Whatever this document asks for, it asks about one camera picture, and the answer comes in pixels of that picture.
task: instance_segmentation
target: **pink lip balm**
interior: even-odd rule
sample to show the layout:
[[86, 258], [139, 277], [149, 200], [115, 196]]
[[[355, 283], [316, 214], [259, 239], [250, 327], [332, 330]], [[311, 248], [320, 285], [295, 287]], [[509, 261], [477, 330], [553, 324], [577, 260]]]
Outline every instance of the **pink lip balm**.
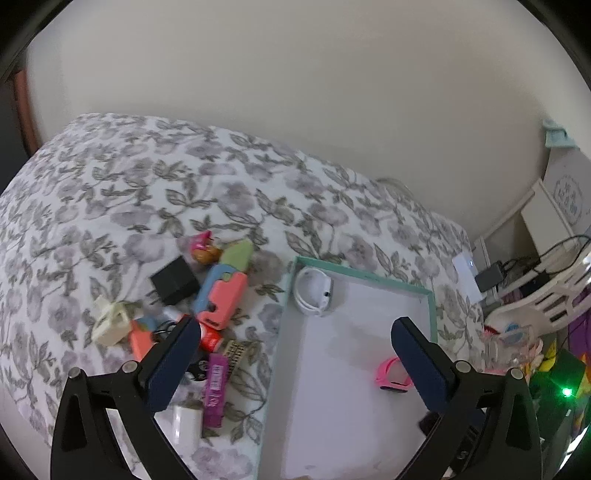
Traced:
[[203, 426], [219, 428], [222, 426], [224, 393], [228, 378], [228, 357], [221, 353], [209, 355], [205, 402], [203, 403]]

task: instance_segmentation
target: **green toy part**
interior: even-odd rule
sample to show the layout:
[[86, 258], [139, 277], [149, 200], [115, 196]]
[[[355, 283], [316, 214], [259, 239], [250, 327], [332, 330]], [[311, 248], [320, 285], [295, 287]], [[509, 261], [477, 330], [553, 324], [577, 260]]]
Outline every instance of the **green toy part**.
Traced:
[[221, 264], [230, 265], [241, 272], [246, 272], [253, 250], [250, 239], [244, 238], [226, 248], [220, 257], [219, 262]]

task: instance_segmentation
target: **toy gun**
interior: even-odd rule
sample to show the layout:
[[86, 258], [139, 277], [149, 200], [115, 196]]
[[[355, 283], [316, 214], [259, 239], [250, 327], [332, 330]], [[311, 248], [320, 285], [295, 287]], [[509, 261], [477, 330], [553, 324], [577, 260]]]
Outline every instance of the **toy gun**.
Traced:
[[252, 255], [252, 242], [241, 240], [224, 250], [219, 263], [209, 271], [193, 302], [193, 314], [200, 322], [222, 330], [236, 311], [248, 286], [246, 269]]

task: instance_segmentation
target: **gray floral pattern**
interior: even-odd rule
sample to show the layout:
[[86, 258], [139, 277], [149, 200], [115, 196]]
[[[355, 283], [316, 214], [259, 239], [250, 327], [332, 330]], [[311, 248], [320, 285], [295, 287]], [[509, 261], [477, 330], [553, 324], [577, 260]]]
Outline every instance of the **gray floral pattern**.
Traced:
[[[395, 189], [258, 137], [82, 115], [0, 196], [0, 224], [0, 381], [47, 443], [68, 369], [112, 372], [131, 357], [125, 341], [109, 349], [91, 341], [94, 299], [139, 301], [157, 315], [149, 276], [207, 229], [222, 242], [248, 237], [255, 253], [249, 290], [224, 331], [249, 342], [247, 358], [232, 377], [223, 427], [205, 429], [185, 458], [199, 478], [255, 473], [295, 255], [432, 289], [439, 343], [480, 364], [482, 314], [460, 294], [451, 262], [469, 250], [465, 231]], [[173, 401], [199, 408], [199, 394], [184, 382]], [[144, 476], [124, 430], [115, 431]]]

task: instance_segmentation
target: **blue toy part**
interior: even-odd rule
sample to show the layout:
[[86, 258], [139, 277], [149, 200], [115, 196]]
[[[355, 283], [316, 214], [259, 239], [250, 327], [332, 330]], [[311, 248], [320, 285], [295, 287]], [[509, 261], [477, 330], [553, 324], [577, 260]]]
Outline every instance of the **blue toy part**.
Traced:
[[155, 331], [158, 328], [158, 325], [161, 323], [152, 317], [141, 317], [139, 319], [135, 319], [135, 321], [141, 323], [149, 332]]
[[236, 272], [238, 272], [236, 268], [223, 263], [218, 263], [212, 267], [201, 286], [201, 290], [199, 290], [197, 298], [193, 302], [192, 311], [195, 316], [197, 316], [199, 312], [207, 310], [209, 305], [209, 294], [213, 288], [213, 284], [218, 280], [225, 280], [224, 277], [227, 276], [226, 274], [232, 275]]

